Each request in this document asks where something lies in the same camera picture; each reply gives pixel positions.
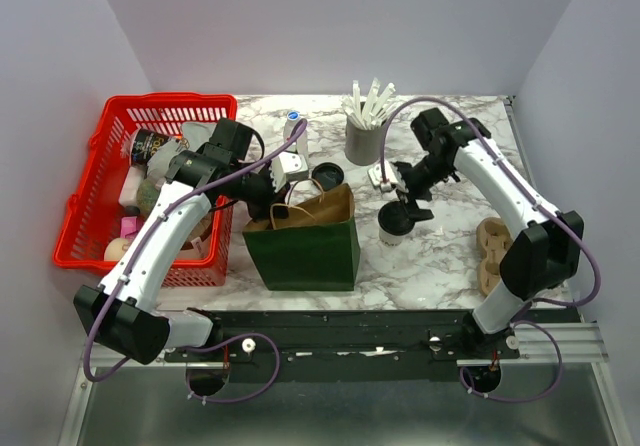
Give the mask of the black plastic cup lid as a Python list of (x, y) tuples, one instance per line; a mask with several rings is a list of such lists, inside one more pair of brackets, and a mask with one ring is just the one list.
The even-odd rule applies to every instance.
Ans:
[(386, 203), (378, 212), (379, 227), (388, 234), (403, 236), (410, 233), (415, 222), (399, 201)]

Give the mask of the green paper bag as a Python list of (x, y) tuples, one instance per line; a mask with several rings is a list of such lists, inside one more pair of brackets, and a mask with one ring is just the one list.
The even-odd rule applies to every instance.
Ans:
[(361, 248), (355, 199), (343, 183), (299, 204), (272, 205), (242, 231), (249, 255), (271, 291), (347, 292), (355, 287)]

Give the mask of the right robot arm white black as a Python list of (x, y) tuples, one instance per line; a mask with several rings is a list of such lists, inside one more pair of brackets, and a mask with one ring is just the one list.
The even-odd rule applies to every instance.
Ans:
[(506, 329), (528, 301), (576, 274), (584, 221), (577, 212), (562, 213), (542, 198), (498, 152), (477, 119), (451, 123), (432, 108), (412, 120), (411, 130), (426, 155), (415, 165), (394, 165), (407, 219), (412, 223), (427, 219), (418, 201), (429, 200), (437, 183), (465, 176), (498, 213), (512, 238), (499, 263), (497, 286), (470, 313), (459, 336), (462, 350), (480, 358), (494, 349), (495, 334)]

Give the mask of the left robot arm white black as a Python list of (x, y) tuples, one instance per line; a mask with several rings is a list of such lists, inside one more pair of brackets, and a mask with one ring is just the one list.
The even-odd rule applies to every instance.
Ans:
[(83, 286), (74, 296), (87, 348), (98, 343), (140, 364), (151, 363), (168, 347), (187, 346), (201, 361), (220, 353), (222, 338), (211, 320), (196, 313), (170, 318), (156, 313), (155, 304), (183, 244), (219, 197), (264, 213), (286, 185), (286, 175), (271, 166), (297, 137), (245, 163), (253, 135), (252, 128), (222, 119), (197, 150), (170, 160), (154, 209), (123, 258), (98, 285)]

